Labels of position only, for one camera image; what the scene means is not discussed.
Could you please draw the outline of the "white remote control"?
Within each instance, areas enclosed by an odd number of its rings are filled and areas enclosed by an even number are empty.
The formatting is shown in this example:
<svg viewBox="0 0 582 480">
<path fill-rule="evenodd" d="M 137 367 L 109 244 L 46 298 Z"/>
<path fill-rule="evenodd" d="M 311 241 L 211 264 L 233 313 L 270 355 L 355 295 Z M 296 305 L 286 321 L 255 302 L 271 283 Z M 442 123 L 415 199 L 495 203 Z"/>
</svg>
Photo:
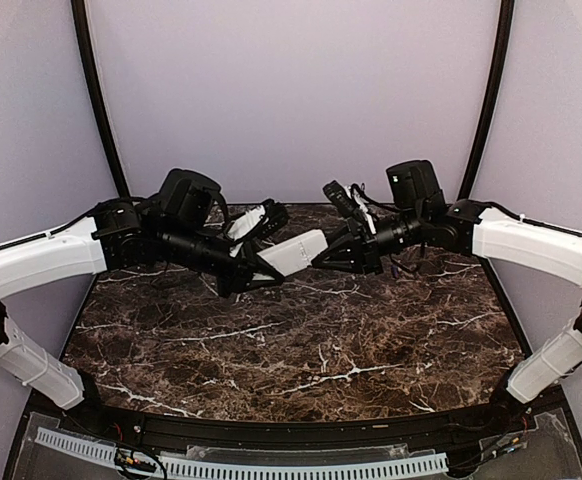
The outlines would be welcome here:
<svg viewBox="0 0 582 480">
<path fill-rule="evenodd" d="M 258 255 L 287 277 L 310 267 L 312 261 L 327 248 L 324 232 L 313 229 L 266 248 Z"/>
</svg>

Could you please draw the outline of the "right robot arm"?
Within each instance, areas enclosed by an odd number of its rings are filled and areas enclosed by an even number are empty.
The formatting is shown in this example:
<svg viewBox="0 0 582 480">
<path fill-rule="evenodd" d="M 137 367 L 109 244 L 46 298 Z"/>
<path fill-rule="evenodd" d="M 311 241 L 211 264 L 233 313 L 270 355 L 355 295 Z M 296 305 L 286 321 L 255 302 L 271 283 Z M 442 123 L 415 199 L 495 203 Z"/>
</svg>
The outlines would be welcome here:
<svg viewBox="0 0 582 480">
<path fill-rule="evenodd" d="M 481 259 L 502 260 L 565 279 L 582 289 L 582 231 L 515 214 L 496 202 L 446 202 L 434 167 L 411 160 L 386 171 L 394 204 L 387 216 L 368 211 L 371 199 L 353 184 L 337 181 L 323 192 L 345 223 L 327 238 L 312 262 L 320 269 L 381 273 L 382 257 L 418 245 Z M 582 302 L 579 315 L 529 358 L 515 366 L 481 413 L 492 434 L 505 432 L 520 406 L 582 365 Z"/>
</svg>

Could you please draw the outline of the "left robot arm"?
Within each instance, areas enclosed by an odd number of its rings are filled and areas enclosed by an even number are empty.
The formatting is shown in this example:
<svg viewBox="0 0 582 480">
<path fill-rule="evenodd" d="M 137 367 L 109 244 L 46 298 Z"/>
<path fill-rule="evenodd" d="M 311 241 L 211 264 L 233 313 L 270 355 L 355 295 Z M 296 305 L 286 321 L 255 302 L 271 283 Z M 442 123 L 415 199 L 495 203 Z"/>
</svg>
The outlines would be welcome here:
<svg viewBox="0 0 582 480">
<path fill-rule="evenodd" d="M 0 244 L 0 367 L 59 408 L 73 409 L 74 421 L 91 436 L 105 435 L 112 415 L 97 402 L 92 380 L 24 334 L 4 299 L 74 276 L 157 262 L 214 276 L 221 297 L 279 285 L 283 274 L 254 242 L 288 219 L 285 206 L 272 199 L 232 216 L 217 182 L 173 169 L 148 198 L 101 202 L 64 225 Z"/>
</svg>

